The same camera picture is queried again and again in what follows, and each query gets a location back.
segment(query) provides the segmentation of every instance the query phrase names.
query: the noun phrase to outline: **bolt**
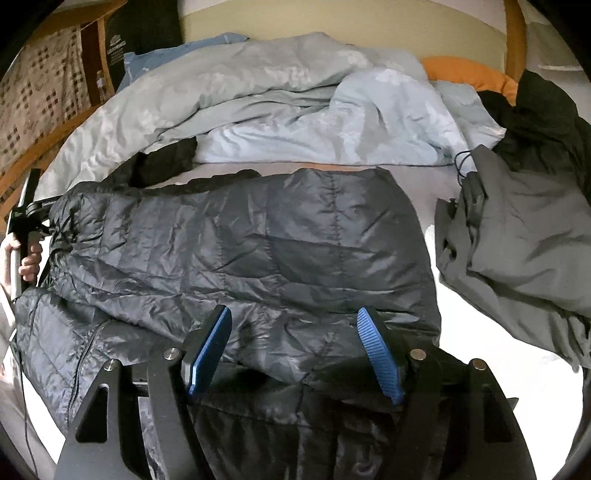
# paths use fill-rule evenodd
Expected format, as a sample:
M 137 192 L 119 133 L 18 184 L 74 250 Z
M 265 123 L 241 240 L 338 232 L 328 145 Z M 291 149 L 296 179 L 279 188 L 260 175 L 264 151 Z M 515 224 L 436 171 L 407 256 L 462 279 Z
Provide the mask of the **bolt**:
M 111 360 L 107 360 L 104 365 L 104 369 L 108 372 L 112 372 L 115 368 L 119 366 L 119 360 L 115 360 L 112 358 Z
M 176 347 L 171 347 L 164 351 L 164 358 L 166 360 L 176 360 L 180 354 L 181 350 Z
M 484 360 L 481 360 L 480 358 L 475 358 L 474 360 L 472 360 L 472 366 L 477 370 L 486 370 L 487 368 L 486 362 Z
M 412 350 L 410 350 L 410 356 L 411 356 L 411 358 L 414 358 L 415 360 L 418 360 L 418 361 L 422 361 L 427 358 L 427 354 L 425 353 L 425 350 L 421 350 L 420 348 L 413 348 Z

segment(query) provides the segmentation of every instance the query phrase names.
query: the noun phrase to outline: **yellow panel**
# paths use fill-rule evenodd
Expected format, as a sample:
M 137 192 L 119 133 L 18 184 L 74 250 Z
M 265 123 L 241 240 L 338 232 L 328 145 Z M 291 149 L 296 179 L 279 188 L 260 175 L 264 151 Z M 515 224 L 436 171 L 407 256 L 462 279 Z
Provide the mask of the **yellow panel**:
M 404 48 L 419 58 L 454 55 L 505 70 L 505 34 L 429 0 L 230 0 L 182 22 L 186 41 L 228 31 L 254 40 L 323 31 L 361 47 Z

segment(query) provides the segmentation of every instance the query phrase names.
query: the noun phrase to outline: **zipper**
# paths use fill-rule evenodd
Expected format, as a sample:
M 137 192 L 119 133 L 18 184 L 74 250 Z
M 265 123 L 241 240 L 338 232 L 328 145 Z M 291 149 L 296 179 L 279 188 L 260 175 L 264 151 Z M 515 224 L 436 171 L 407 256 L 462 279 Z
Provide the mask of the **zipper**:
M 84 360 L 88 356 L 90 349 L 92 348 L 92 345 L 95 342 L 96 336 L 105 327 L 105 325 L 107 323 L 109 323 L 110 321 L 111 321 L 110 319 L 105 320 L 104 322 L 100 323 L 98 327 L 96 327 L 94 329 L 94 331 L 92 332 L 92 334 L 90 336 L 90 339 L 88 340 L 88 343 L 86 344 L 86 347 L 84 348 L 84 351 L 82 352 L 82 355 L 80 356 L 80 359 L 78 360 L 78 364 L 76 365 L 76 373 L 74 375 L 74 384 L 72 385 L 72 395 L 70 396 L 70 401 L 68 402 L 68 415 L 66 418 L 66 424 L 68 426 L 68 430 L 70 429 L 70 419 L 72 417 L 72 408 L 74 407 L 74 401 L 76 400 L 76 397 L 78 396 L 78 392 L 80 390 L 80 370 L 82 369 L 82 363 L 84 363 Z

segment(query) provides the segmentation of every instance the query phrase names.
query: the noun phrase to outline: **human hand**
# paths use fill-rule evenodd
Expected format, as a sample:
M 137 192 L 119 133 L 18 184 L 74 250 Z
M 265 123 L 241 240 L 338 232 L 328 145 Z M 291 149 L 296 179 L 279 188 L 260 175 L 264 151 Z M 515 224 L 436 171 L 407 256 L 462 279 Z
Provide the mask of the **human hand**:
M 7 235 L 7 237 L 0 244 L 0 255 L 4 256 L 4 272 L 0 275 L 0 283 L 4 291 L 10 295 L 12 285 L 10 283 L 10 252 L 20 248 L 21 243 L 17 240 L 14 233 Z M 39 275 L 39 264 L 41 263 L 41 252 L 43 251 L 39 241 L 30 242 L 31 255 L 25 257 L 21 261 L 21 266 L 18 267 L 18 273 L 23 280 L 27 282 L 37 281 Z

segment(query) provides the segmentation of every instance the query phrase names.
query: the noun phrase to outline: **checkered fabric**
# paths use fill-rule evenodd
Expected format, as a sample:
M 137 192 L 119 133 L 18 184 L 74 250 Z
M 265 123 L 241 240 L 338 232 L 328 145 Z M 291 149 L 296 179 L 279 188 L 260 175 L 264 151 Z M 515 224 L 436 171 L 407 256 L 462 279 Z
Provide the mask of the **checkered fabric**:
M 89 108 L 79 27 L 24 47 L 0 84 L 0 176 L 30 146 Z

